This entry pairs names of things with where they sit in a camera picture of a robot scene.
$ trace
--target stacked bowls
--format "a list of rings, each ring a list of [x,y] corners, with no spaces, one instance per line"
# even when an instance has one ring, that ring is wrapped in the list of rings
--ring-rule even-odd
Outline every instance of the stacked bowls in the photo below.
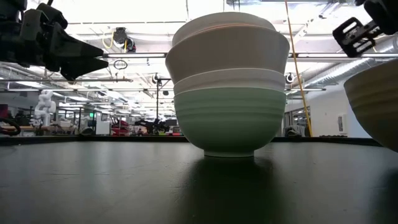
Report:
[[[222,12],[192,20],[166,57],[178,123],[207,156],[246,157],[280,128],[289,42],[270,22]]]
[[[398,152],[398,59],[356,74],[344,88],[355,117],[363,129]]]

